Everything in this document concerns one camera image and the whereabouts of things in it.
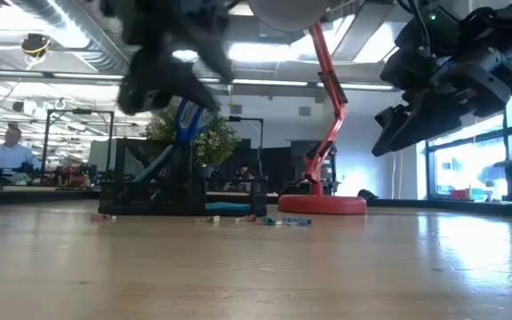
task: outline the table surface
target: table surface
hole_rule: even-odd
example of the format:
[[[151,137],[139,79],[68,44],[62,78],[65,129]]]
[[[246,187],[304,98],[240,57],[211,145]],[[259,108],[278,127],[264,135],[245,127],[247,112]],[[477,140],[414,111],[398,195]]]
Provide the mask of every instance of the table surface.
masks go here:
[[[92,222],[97,205],[0,206],[0,319],[512,320],[512,219]]]

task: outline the metal frame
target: metal frame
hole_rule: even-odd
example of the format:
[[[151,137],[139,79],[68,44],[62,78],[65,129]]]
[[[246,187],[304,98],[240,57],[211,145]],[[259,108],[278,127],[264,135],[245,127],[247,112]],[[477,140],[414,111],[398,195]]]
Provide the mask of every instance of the metal frame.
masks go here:
[[[43,143],[43,159],[41,160],[41,184],[44,184],[44,170],[46,168],[46,154],[49,147],[49,131],[51,129],[51,115],[53,113],[72,113],[73,115],[91,115],[91,114],[108,114],[110,115],[110,127],[108,133],[108,154],[106,157],[106,171],[110,168],[110,157],[112,153],[112,135],[114,133],[114,111],[93,111],[89,109],[71,109],[71,110],[58,110],[48,109],[46,110],[46,123],[44,126],[44,143]],[[71,121],[71,123],[84,123],[84,121]]]
[[[245,118],[241,116],[228,116],[227,122],[241,122],[241,121],[258,121],[260,122],[260,145],[258,146],[258,165],[260,176],[262,175],[262,146],[264,144],[264,119],[262,118]]]

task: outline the ceiling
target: ceiling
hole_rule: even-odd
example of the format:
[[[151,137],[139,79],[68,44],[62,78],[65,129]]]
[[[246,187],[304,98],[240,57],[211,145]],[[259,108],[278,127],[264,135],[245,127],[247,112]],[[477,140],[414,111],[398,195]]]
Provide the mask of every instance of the ceiling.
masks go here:
[[[65,110],[115,112],[115,136],[137,136],[142,132],[149,114],[125,116],[116,109],[116,85],[136,48],[122,42],[122,24],[117,18],[101,14],[99,0],[0,0],[8,2],[12,5],[0,5],[0,132],[7,122],[19,122],[30,144],[39,148],[45,110],[57,104],[62,107],[62,102]],[[67,6],[64,12],[67,16],[76,13],[76,19],[57,28],[59,25],[17,6],[45,2]],[[234,96],[307,97],[317,104],[326,99],[317,78],[319,66],[309,36],[266,27],[252,16],[246,3],[240,3],[232,13],[226,40],[228,55],[235,61]],[[331,0],[328,16],[330,23],[325,24],[324,36],[345,88],[392,90],[379,79],[379,74],[395,47],[394,37],[411,17],[390,0]],[[37,64],[31,63],[32,59],[19,47],[29,33],[47,35],[52,40],[50,50]],[[190,59],[191,53],[175,54]],[[115,63],[96,67],[92,57]],[[195,68],[207,82],[214,78],[202,62],[197,61]],[[221,100],[228,99],[228,87],[213,89],[223,96]],[[13,103],[24,100],[26,106],[36,106],[35,111],[13,111]],[[65,114],[60,119],[53,118],[51,144],[70,146],[73,138],[76,143],[86,140],[82,143],[85,147],[76,154],[87,156],[88,141],[107,136],[108,119],[102,116]],[[75,122],[84,124],[73,127]]]

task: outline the ceiling duct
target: ceiling duct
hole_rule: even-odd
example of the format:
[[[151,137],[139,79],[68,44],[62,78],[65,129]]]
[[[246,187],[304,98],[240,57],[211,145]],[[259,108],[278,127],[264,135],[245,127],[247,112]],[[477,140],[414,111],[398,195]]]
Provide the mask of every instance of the ceiling duct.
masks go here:
[[[89,52],[76,53],[88,65],[101,73],[124,74],[128,60],[106,36],[88,13],[74,0],[7,0],[36,19],[55,27],[59,33],[52,35],[67,47],[83,48]]]

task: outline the green plant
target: green plant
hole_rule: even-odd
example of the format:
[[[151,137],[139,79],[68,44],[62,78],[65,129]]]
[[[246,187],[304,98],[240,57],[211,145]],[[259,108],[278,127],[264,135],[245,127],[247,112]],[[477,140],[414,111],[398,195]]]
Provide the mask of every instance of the green plant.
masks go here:
[[[143,135],[152,140],[175,140],[174,119],[179,102],[180,99],[173,99],[169,107],[155,112]],[[218,167],[232,156],[238,141],[240,139],[236,136],[236,131],[227,125],[227,118],[217,116],[193,141],[193,165]]]

